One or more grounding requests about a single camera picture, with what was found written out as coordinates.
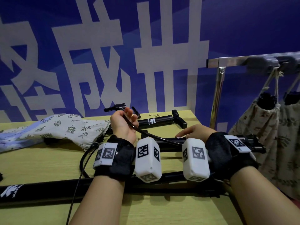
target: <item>wooden table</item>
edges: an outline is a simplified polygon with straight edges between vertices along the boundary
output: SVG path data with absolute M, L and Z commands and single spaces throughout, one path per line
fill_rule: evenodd
M 179 111 L 188 126 L 199 123 L 189 111 Z M 160 116 L 171 112 L 161 112 Z M 141 114 L 142 119 L 149 114 Z M 109 116 L 88 117 L 86 119 L 102 120 Z M 33 122 L 14 122 L 0 124 L 0 130 L 30 125 Z M 181 128 L 178 125 L 150 128 L 148 131 L 161 137 L 174 137 Z M 83 155 L 80 147 L 73 143 L 57 144 L 47 147 L 38 144 L 0 154 L 0 172 L 4 180 L 0 185 L 13 185 L 43 181 L 75 179 L 79 177 L 79 161 Z M 161 154 L 163 173 L 182 170 L 182 153 Z M 86 171 L 93 175 L 93 155 Z M 73 206 L 72 214 L 79 204 Z M 65 224 L 69 204 L 47 205 L 22 208 L 0 209 L 0 224 Z M 139 196 L 125 195 L 120 224 L 242 224 L 229 197 L 200 198 L 193 196 Z

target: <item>human hand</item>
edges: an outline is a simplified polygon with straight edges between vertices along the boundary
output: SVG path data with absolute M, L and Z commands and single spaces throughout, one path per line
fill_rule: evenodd
M 136 127 L 139 126 L 139 122 L 137 121 L 137 115 L 133 115 L 133 110 L 126 107 L 125 110 L 117 110 L 113 115 L 110 117 L 110 125 L 112 127 L 112 132 L 118 138 L 122 138 L 128 140 L 130 143 L 134 144 L 137 137 L 135 135 L 135 130 L 130 127 L 125 119 L 122 117 L 123 114 L 126 115 L 128 120 L 135 125 Z
M 181 132 L 176 134 L 175 137 L 182 137 L 185 135 L 186 138 L 200 139 L 204 143 L 206 143 L 209 136 L 215 132 L 216 132 L 216 130 L 213 130 L 202 124 L 197 124 L 197 125 L 193 125 L 193 126 L 190 126 L 189 128 L 182 130 Z

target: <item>drawstring bag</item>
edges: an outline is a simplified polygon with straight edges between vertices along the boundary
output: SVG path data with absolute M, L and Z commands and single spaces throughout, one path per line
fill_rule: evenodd
M 286 96 L 300 80 L 300 73 Z M 300 101 L 280 107 L 277 136 L 276 186 L 291 198 L 300 200 Z
M 0 132 L 0 153 L 42 143 L 43 138 L 68 139 L 87 150 L 105 134 L 110 120 L 86 120 L 79 115 L 52 115 L 29 126 Z
M 282 73 L 278 68 L 274 68 L 260 92 L 262 94 L 268 90 L 269 84 L 274 78 L 277 98 L 275 107 L 271 110 L 262 109 L 257 105 L 258 96 L 229 131 L 230 135 L 257 135 L 260 143 L 266 147 L 267 153 L 255 153 L 256 161 L 260 164 L 259 171 L 270 181 L 276 171 L 277 142 L 275 138 L 277 137 L 280 112 L 278 103 L 278 79 L 280 76 Z

